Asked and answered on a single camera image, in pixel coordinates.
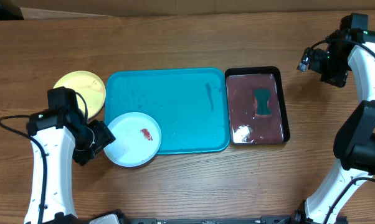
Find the light blue plate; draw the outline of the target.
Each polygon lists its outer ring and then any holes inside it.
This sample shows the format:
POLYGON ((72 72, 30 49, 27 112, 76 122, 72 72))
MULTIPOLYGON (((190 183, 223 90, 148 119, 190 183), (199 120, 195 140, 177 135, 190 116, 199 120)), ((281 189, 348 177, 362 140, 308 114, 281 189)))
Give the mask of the light blue plate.
POLYGON ((149 162, 161 145, 159 124, 149 115, 125 113, 109 125, 115 140, 104 148, 106 156, 122 167, 138 167, 149 162))

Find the yellow plate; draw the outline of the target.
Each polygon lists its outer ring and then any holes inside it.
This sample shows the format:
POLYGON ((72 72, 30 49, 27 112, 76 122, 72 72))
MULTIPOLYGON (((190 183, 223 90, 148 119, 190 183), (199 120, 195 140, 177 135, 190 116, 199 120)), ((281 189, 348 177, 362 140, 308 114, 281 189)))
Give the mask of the yellow plate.
POLYGON ((54 85, 54 88, 66 87, 80 93, 87 103, 87 117, 95 117, 106 99, 105 85, 100 77, 88 71, 74 71, 64 75, 54 85))

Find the green sponge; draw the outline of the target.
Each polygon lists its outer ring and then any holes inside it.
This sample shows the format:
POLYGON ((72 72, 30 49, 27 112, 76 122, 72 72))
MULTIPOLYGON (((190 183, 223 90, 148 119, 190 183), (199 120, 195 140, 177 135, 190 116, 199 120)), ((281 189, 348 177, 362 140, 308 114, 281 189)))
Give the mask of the green sponge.
POLYGON ((256 89, 254 91, 254 103, 255 103, 255 115, 260 116, 270 116, 272 114, 271 109, 269 108, 268 102, 270 99, 270 90, 256 89))

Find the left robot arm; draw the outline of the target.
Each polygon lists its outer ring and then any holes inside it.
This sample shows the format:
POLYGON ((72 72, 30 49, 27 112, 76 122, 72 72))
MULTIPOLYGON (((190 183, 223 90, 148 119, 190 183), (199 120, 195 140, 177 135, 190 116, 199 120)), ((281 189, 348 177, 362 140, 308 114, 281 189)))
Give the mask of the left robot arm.
POLYGON ((115 140, 104 122, 88 121, 77 93, 59 87, 47 92, 48 109, 29 116, 27 135, 34 160, 31 200, 25 223, 52 223, 76 218, 72 196, 72 163, 81 166, 115 140))

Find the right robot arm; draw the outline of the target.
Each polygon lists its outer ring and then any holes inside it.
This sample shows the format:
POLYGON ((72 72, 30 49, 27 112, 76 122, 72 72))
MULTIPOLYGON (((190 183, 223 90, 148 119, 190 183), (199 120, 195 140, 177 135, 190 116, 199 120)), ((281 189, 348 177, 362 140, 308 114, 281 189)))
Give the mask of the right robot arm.
POLYGON ((352 72, 358 106, 335 136, 331 170, 284 223, 347 223, 341 209, 365 182, 375 183, 375 31, 368 29, 367 15, 352 13, 324 42, 324 50, 306 48, 297 69, 313 70, 339 88, 352 72))

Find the teal plastic tray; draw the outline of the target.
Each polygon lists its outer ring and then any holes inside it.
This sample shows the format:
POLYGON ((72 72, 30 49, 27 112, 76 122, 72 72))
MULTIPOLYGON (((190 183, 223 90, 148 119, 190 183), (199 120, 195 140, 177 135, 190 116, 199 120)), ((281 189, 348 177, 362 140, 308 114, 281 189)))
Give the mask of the teal plastic tray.
POLYGON ((224 74, 217 68, 116 72, 106 84, 105 123, 130 112, 160 126, 159 155, 223 151, 230 143, 224 74))

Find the black water tray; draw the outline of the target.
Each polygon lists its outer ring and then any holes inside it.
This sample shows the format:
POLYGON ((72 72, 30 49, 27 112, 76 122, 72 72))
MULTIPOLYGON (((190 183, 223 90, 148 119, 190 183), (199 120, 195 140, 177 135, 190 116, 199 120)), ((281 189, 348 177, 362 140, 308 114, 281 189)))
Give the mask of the black water tray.
POLYGON ((274 66, 230 68, 225 71, 230 139, 235 145, 285 144, 290 128, 282 77, 274 66), (270 116, 256 116, 254 91, 269 89, 270 116))

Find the dark object top-left corner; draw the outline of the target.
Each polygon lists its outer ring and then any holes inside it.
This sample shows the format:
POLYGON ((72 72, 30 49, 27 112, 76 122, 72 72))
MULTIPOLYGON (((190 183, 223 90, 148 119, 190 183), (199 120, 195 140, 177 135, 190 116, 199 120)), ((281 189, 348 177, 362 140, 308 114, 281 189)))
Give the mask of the dark object top-left corner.
POLYGON ((0 21, 24 20, 20 7, 10 0, 0 0, 0 21))

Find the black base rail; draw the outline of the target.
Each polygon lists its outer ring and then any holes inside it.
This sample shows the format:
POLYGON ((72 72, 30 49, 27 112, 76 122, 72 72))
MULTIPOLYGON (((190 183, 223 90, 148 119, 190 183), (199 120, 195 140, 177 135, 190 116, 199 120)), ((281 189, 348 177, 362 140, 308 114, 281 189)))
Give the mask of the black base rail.
POLYGON ((202 218, 202 219, 167 219, 127 218, 120 210, 104 213, 102 220, 96 217, 91 220, 73 218, 67 223, 122 223, 122 224, 299 224, 315 223, 311 219, 304 220, 298 212, 293 215, 264 215, 260 218, 202 218))

